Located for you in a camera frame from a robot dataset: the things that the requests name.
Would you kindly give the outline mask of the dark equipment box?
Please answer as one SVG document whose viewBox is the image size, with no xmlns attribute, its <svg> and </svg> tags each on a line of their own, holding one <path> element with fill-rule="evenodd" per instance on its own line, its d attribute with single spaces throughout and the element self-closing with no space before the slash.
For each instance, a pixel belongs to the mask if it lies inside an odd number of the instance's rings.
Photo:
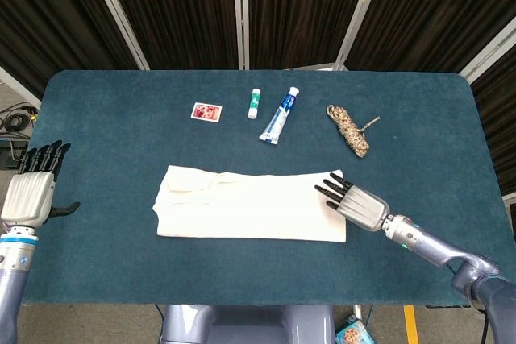
<svg viewBox="0 0 516 344">
<path fill-rule="evenodd" d="M 0 171 L 17 170 L 27 146 L 26 139 L 0 137 Z"/>
</svg>

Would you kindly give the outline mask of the white screen frame post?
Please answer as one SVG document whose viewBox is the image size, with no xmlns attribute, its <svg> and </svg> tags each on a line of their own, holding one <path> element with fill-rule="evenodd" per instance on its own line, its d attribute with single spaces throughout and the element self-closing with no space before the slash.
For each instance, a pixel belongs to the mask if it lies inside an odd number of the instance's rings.
<svg viewBox="0 0 516 344">
<path fill-rule="evenodd" d="M 20 81 L 18 81 L 9 72 L 7 72 L 2 66 L 0 66 L 0 80 L 7 86 L 9 86 L 11 89 L 13 89 L 25 101 L 30 103 L 36 109 L 40 109 L 41 100 L 36 95 L 34 95 L 27 87 L 25 87 Z"/>
<path fill-rule="evenodd" d="M 249 0 L 235 1 L 235 25 L 239 70 L 250 70 L 250 17 Z"/>
<path fill-rule="evenodd" d="M 104 0 L 139 70 L 150 70 L 147 58 L 120 0 Z"/>
<path fill-rule="evenodd" d="M 472 84 L 498 62 L 516 44 L 516 16 L 514 16 L 460 71 Z"/>
<path fill-rule="evenodd" d="M 332 67 L 333 71 L 342 71 L 347 69 L 345 67 L 345 62 L 351 52 L 352 45 L 356 40 L 371 1 L 372 0 L 357 0 L 355 10 L 353 11 L 350 23 L 348 24 L 339 53 Z"/>
</svg>

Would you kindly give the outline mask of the yellow floor tape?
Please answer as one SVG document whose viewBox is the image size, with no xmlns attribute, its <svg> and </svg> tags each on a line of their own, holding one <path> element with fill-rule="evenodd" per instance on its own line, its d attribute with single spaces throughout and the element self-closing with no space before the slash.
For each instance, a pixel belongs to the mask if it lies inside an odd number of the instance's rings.
<svg viewBox="0 0 516 344">
<path fill-rule="evenodd" d="M 406 337 L 408 344 L 419 344 L 415 310 L 413 305 L 404 305 L 403 313 L 406 325 Z"/>
</svg>

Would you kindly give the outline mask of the red playing card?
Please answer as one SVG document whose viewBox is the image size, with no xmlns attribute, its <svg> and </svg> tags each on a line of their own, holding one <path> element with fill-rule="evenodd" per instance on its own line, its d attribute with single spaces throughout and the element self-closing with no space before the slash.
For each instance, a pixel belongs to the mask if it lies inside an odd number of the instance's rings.
<svg viewBox="0 0 516 344">
<path fill-rule="evenodd" d="M 222 106 L 195 102 L 190 117 L 201 121 L 219 122 L 222 110 Z"/>
</svg>

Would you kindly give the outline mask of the blue white toothpaste tube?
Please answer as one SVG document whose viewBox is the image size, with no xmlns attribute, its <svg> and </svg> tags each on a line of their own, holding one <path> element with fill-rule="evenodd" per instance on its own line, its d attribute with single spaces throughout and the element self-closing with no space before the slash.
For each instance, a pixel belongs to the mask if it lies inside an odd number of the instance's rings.
<svg viewBox="0 0 516 344">
<path fill-rule="evenodd" d="M 283 97 L 279 107 L 277 108 L 275 114 L 271 118 L 271 121 L 266 126 L 262 134 L 259 136 L 259 140 L 264 141 L 266 143 L 271 143 L 273 145 L 278 144 L 281 132 L 285 126 L 287 118 L 289 117 L 289 113 L 297 100 L 298 94 L 298 88 L 289 88 L 289 91 Z"/>
</svg>

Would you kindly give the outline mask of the grey-blue robot torso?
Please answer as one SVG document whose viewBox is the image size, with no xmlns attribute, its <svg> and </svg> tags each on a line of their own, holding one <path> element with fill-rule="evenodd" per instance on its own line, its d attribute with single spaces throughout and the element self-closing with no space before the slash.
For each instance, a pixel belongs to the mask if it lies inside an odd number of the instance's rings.
<svg viewBox="0 0 516 344">
<path fill-rule="evenodd" d="M 330 305 L 169 305 L 159 344 L 335 344 Z"/>
</svg>

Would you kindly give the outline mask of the white T-shirt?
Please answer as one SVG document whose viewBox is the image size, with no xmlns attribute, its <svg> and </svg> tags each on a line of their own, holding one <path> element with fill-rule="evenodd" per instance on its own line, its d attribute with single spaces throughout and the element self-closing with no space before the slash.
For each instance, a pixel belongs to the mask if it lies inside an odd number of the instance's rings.
<svg viewBox="0 0 516 344">
<path fill-rule="evenodd" d="M 315 190 L 325 172 L 249 176 L 169 166 L 153 210 L 157 234 L 345 242 L 346 221 Z"/>
</svg>

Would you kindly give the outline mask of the blue cookie snack box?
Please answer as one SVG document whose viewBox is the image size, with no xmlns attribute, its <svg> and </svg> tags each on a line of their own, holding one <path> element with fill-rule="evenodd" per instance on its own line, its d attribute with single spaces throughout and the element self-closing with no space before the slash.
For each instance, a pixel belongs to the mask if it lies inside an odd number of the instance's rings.
<svg viewBox="0 0 516 344">
<path fill-rule="evenodd" d="M 335 344 L 371 344 L 371 338 L 361 320 L 354 320 L 335 335 Z"/>
</svg>

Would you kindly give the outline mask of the green white glue stick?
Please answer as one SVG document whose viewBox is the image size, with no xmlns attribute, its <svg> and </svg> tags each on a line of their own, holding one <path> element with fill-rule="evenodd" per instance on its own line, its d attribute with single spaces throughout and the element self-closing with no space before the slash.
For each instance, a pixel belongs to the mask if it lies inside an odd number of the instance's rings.
<svg viewBox="0 0 516 344">
<path fill-rule="evenodd" d="M 261 95 L 260 89 L 254 88 L 252 90 L 252 95 L 251 95 L 250 104 L 249 104 L 249 108 L 248 108 L 248 118 L 249 119 L 257 118 L 259 104 L 260 104 L 260 95 Z"/>
</svg>

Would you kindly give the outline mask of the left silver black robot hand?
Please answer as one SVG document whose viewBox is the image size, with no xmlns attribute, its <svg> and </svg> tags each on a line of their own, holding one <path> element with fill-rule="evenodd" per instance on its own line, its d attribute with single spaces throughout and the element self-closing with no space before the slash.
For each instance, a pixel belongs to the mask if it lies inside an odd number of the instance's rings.
<svg viewBox="0 0 516 344">
<path fill-rule="evenodd" d="M 52 205 L 56 182 L 70 148 L 69 143 L 57 140 L 25 153 L 10 181 L 0 213 L 0 225 L 5 231 L 16 226 L 37 229 L 50 218 L 66 217 L 79 209 L 78 202 L 64 208 Z"/>
</svg>

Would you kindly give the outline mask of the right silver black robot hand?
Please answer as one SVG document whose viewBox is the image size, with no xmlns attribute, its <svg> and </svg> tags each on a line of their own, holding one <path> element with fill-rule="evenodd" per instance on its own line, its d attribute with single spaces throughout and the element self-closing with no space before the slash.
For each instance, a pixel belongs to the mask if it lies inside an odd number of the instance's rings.
<svg viewBox="0 0 516 344">
<path fill-rule="evenodd" d="M 334 172 L 314 188 L 326 198 L 326 205 L 356 226 L 377 232 L 390 215 L 389 205 Z"/>
</svg>

